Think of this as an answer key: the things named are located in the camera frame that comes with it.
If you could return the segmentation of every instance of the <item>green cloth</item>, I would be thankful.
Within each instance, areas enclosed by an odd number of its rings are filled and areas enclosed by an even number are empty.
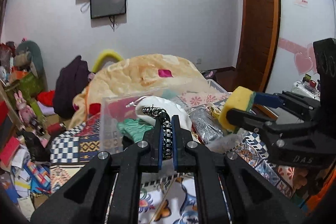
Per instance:
[[[154,128],[154,126],[151,126],[139,118],[136,120],[128,118],[123,122],[118,122],[117,127],[122,135],[127,136],[135,143],[142,141],[145,132]]]

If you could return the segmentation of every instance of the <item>pink sticker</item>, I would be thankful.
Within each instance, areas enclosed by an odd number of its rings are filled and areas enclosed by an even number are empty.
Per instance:
[[[160,77],[173,77],[171,71],[168,69],[160,69],[158,71]]]
[[[317,73],[315,53],[312,43],[308,44],[307,47],[303,47],[280,37],[278,47],[294,53],[295,66],[300,75],[311,70],[313,70],[313,74]]]

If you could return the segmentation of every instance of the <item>yellow sponge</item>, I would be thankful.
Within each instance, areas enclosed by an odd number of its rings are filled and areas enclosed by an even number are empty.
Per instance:
[[[223,109],[218,117],[218,121],[222,127],[228,131],[234,132],[236,126],[233,126],[228,122],[226,119],[226,113],[232,108],[249,111],[253,105],[254,97],[255,92],[242,86],[237,87],[225,102],[225,105],[223,106]]]

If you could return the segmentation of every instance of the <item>red cloth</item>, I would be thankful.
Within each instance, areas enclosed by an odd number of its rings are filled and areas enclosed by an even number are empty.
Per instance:
[[[55,90],[43,91],[37,96],[37,100],[45,106],[53,106]]]
[[[96,115],[100,112],[100,103],[94,103],[89,106],[89,114],[90,115]]]

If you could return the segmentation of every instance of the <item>plastic bag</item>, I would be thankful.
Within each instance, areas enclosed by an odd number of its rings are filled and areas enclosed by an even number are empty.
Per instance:
[[[223,136],[222,138],[217,139],[215,142],[210,142],[206,145],[210,151],[224,154],[231,149],[235,148],[236,146],[240,145],[243,140],[245,139],[248,131],[240,128],[237,134],[228,134]]]
[[[216,118],[213,118],[206,106],[200,106],[189,114],[197,134],[205,145],[223,137],[225,130]]]

